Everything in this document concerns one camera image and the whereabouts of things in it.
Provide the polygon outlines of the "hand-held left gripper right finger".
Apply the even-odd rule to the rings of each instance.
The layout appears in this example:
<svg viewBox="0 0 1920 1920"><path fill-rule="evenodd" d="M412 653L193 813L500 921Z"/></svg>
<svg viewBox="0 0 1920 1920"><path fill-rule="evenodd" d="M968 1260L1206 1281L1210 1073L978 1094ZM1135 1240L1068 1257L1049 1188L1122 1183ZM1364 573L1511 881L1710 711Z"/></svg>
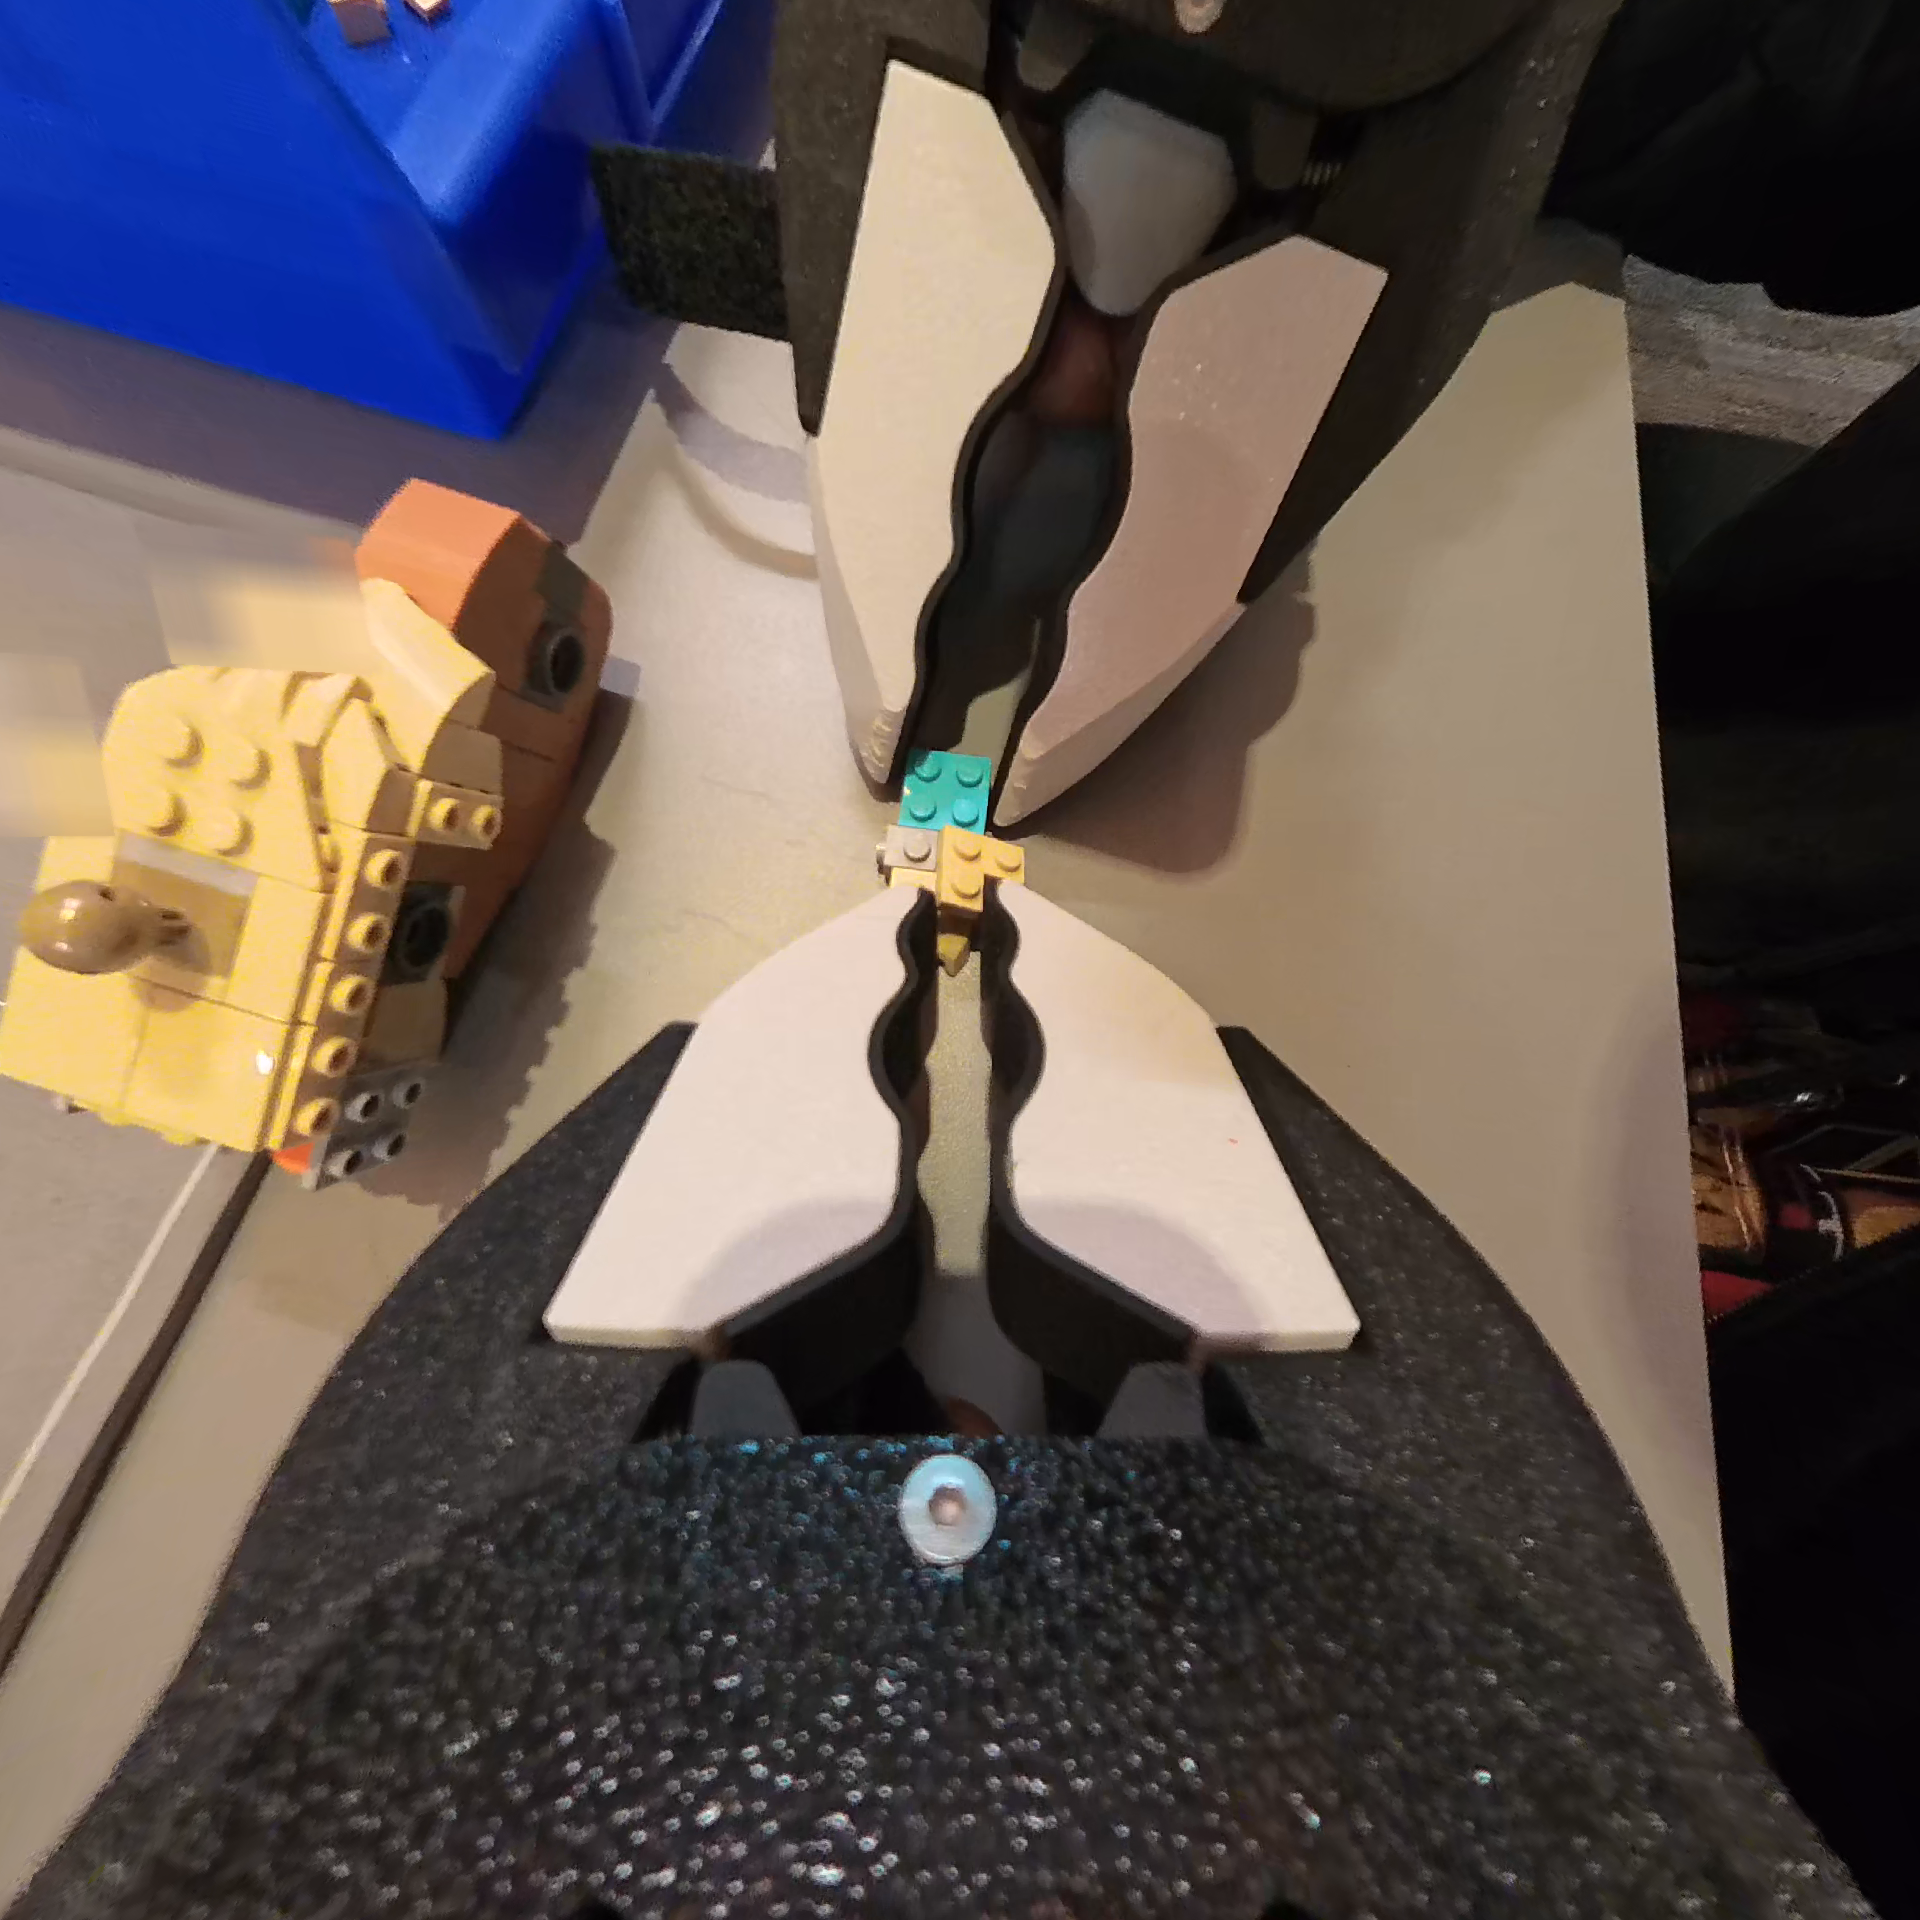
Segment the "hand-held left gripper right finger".
<svg viewBox="0 0 1920 1920"><path fill-rule="evenodd" d="M1343 1351L1357 1314L1205 1008L1033 887L981 933L990 1301L1022 1351Z"/></svg>

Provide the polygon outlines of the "teal square brick plate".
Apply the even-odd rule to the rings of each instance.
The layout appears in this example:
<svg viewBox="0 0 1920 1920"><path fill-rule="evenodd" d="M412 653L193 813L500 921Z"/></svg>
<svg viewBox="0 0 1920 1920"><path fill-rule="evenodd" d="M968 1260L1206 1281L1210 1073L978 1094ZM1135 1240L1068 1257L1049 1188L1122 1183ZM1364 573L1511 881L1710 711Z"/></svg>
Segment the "teal square brick plate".
<svg viewBox="0 0 1920 1920"><path fill-rule="evenodd" d="M961 752L912 752L901 782L897 823L936 831L990 831L992 759Z"/></svg>

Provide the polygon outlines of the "grey desk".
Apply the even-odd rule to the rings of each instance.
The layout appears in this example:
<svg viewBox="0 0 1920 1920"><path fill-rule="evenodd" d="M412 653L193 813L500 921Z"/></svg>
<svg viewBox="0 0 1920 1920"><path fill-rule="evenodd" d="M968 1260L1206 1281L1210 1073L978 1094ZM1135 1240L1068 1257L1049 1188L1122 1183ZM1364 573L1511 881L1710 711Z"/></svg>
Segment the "grey desk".
<svg viewBox="0 0 1920 1920"><path fill-rule="evenodd" d="M1567 1367L1704 1649L1730 1624L1624 311L1495 312L1294 567L1020 829L1034 887L1257 1033ZM614 599L581 821L496 922L396 1175L270 1176L4 1669L114 1756L382 1289L662 1023L873 892L789 350L586 304L505 440L4 309L10 466L258 534L408 474L527 512Z"/></svg>

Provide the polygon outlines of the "tan brown brick ship model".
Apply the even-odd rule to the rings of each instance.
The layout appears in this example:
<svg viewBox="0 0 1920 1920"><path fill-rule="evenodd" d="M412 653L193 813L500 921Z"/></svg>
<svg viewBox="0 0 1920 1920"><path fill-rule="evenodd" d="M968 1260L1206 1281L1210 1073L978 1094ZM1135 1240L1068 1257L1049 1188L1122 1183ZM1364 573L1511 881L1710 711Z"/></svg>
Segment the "tan brown brick ship model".
<svg viewBox="0 0 1920 1920"><path fill-rule="evenodd" d="M4 1076L325 1188L393 1162L462 977L558 824L606 589L519 512L400 487L352 548L137 528L169 662L48 837Z"/></svg>

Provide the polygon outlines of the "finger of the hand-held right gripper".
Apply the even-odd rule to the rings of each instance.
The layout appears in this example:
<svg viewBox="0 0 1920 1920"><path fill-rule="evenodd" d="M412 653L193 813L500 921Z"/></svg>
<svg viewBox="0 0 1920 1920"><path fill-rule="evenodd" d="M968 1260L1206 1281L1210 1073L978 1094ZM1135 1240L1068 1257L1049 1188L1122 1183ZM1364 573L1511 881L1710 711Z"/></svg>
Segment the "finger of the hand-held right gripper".
<svg viewBox="0 0 1920 1920"><path fill-rule="evenodd" d="M997 824L1092 773L1233 623L1383 287L1377 264L1289 236L1159 302L1126 394L1120 516L1072 589L1060 661L1020 728Z"/></svg>
<svg viewBox="0 0 1920 1920"><path fill-rule="evenodd" d="M807 444L832 670L873 784L890 782L905 741L975 431L1031 359L1056 278L1049 209L990 100L889 61Z"/></svg>

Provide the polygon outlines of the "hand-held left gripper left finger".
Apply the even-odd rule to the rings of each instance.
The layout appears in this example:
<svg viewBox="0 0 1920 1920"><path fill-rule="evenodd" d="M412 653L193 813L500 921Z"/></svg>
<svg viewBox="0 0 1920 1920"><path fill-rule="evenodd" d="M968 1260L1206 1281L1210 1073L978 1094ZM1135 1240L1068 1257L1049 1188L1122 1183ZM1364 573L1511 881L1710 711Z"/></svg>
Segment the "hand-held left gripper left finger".
<svg viewBox="0 0 1920 1920"><path fill-rule="evenodd" d="M902 1124L873 1039L918 904L874 894L711 1002L544 1309L550 1337L702 1341L880 1232Z"/></svg>

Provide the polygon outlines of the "person's right hand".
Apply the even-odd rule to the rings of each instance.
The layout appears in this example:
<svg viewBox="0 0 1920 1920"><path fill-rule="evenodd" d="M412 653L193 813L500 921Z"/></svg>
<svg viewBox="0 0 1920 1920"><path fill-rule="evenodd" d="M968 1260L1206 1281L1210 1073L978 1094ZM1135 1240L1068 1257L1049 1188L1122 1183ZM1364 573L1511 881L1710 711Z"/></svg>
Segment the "person's right hand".
<svg viewBox="0 0 1920 1920"><path fill-rule="evenodd" d="M1073 287L1065 287L1023 393L1023 408L1033 422L1044 430L1109 437L1126 340L1126 317L1106 314Z"/></svg>

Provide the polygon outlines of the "large blue plastic bin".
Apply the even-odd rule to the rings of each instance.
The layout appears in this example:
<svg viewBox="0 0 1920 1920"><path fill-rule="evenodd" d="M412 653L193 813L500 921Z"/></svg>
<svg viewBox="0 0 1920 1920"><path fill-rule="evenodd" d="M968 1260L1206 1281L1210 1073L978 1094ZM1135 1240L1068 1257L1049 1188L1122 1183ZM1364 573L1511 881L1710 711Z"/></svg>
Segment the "large blue plastic bin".
<svg viewBox="0 0 1920 1920"><path fill-rule="evenodd" d="M490 440L606 261L592 148L754 157L773 17L4 2L4 302Z"/></svg>

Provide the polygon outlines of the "person's right forearm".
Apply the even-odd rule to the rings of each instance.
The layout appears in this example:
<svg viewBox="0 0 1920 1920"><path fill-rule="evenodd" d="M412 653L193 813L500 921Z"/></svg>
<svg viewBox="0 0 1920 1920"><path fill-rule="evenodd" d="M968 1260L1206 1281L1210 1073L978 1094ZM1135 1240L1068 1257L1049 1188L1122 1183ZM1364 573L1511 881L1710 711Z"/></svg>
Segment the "person's right forearm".
<svg viewBox="0 0 1920 1920"><path fill-rule="evenodd" d="M1917 304L1917 5L1623 5L1546 215L1844 317Z"/></svg>

